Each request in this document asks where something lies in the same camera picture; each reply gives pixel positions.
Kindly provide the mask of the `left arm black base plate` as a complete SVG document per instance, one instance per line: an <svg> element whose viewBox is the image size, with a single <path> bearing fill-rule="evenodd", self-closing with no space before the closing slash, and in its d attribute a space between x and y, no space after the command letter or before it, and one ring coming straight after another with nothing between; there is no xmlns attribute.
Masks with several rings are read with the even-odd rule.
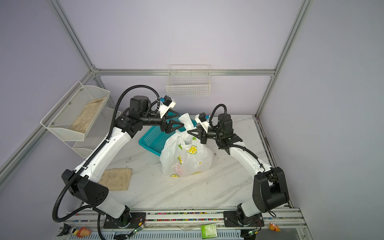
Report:
<svg viewBox="0 0 384 240"><path fill-rule="evenodd" d="M144 224L146 220L145 212L129 212L122 214L118 219L106 215L103 225L104 229L135 229L139 224Z"/></svg>

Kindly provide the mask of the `white plastic bag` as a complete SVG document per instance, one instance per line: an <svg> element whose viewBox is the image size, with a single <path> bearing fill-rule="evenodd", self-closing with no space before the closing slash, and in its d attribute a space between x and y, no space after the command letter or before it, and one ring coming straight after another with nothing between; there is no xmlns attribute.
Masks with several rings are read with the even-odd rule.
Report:
<svg viewBox="0 0 384 240"><path fill-rule="evenodd" d="M195 129L188 113L179 117L185 131L175 131L167 139L161 152L162 171L168 177L183 178L209 170L213 163L213 152L199 139L188 134Z"/></svg>

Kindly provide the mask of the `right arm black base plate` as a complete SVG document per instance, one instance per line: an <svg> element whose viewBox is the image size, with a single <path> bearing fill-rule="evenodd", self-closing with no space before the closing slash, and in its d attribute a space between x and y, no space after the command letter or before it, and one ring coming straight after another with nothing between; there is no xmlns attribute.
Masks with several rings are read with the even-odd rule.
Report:
<svg viewBox="0 0 384 240"><path fill-rule="evenodd" d="M225 227L264 227L264 218L262 214L256 214L247 217L241 210L224 211Z"/></svg>

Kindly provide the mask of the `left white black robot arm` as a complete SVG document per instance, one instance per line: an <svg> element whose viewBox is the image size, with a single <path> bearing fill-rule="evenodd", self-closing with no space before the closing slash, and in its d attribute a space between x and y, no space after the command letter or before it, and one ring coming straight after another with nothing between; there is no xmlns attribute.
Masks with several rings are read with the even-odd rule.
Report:
<svg viewBox="0 0 384 240"><path fill-rule="evenodd" d="M130 209L114 198L109 189L99 184L99 181L117 153L144 126L159 126L161 131L167 134L183 127L183 124L173 120L179 115L173 111L176 105L174 99L165 96L159 98L157 104L159 104L157 111L150 113L153 103L149 98L135 96L131 99L131 106L121 115L118 115L117 110L114 111L109 132L104 140L81 165L73 171L63 172L62 179L66 185L54 205L52 217L55 222L62 222L90 208L114 219L121 226L128 225L132 218ZM60 218L58 208L66 192L85 202L86 206Z"/></svg>

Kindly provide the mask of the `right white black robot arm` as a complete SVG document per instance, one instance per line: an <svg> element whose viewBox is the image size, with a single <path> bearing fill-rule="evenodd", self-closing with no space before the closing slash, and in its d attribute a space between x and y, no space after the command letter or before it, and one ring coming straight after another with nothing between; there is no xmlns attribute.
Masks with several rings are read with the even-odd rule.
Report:
<svg viewBox="0 0 384 240"><path fill-rule="evenodd" d="M205 113L196 115L195 121L197 127L188 130L189 135L199 139L202 144L214 140L220 150L240 162L254 179L251 199L238 205L238 221L242 225L259 214L272 214L273 209L289 202L284 171L265 163L246 147L234 132L231 115L220 114L216 125L212 124L210 116Z"/></svg>

